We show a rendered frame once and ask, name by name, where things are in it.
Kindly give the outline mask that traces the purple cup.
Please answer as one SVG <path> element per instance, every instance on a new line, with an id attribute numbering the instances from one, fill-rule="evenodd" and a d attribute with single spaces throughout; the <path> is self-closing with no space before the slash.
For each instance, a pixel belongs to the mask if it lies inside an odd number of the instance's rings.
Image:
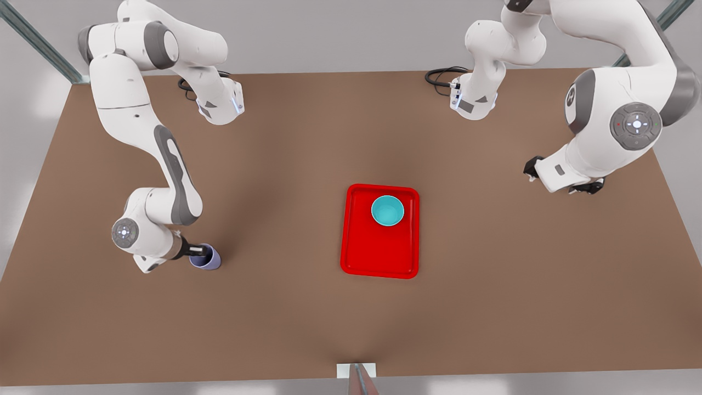
<path id="1" fill-rule="evenodd" d="M 208 244 L 210 247 L 210 257 L 208 260 L 198 257 L 189 257 L 191 265 L 203 270 L 216 270 L 221 265 L 221 258 L 217 250 Z"/>

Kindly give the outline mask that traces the teal bowl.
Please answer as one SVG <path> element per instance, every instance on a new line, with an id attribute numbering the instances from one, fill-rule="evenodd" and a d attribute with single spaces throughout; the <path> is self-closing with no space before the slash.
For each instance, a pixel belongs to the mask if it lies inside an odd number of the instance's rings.
<path id="1" fill-rule="evenodd" d="M 371 205 L 371 215 L 376 223 L 383 227 L 393 227 L 404 218 L 404 205 L 398 197 L 382 195 Z"/>

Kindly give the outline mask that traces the red tray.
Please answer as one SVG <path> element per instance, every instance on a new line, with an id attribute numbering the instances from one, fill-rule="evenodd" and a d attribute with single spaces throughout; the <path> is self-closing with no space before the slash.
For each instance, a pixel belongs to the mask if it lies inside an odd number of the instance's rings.
<path id="1" fill-rule="evenodd" d="M 404 218 L 383 227 L 371 215 L 371 205 L 393 195 L 404 205 Z M 349 274 L 394 279 L 414 278 L 419 270 L 420 196 L 416 190 L 356 183 L 348 188 L 344 206 L 340 266 Z"/>

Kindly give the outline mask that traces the silver frame post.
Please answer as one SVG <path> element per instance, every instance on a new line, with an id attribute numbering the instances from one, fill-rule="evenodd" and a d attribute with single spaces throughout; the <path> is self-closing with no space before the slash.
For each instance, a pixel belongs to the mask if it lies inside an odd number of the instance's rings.
<path id="1" fill-rule="evenodd" d="M 373 381 L 376 363 L 339 363 L 336 372 L 338 379 L 348 380 L 347 395 L 380 395 Z"/>
<path id="2" fill-rule="evenodd" d="M 8 0 L 0 0 L 0 19 L 4 20 L 30 47 L 73 84 L 89 83 L 90 78 L 81 74 L 61 55 Z"/>
<path id="3" fill-rule="evenodd" d="M 695 0 L 672 0 L 656 19 L 660 29 L 667 30 L 694 2 Z M 612 67 L 627 66 L 630 66 L 630 60 L 625 53 L 612 65 Z"/>

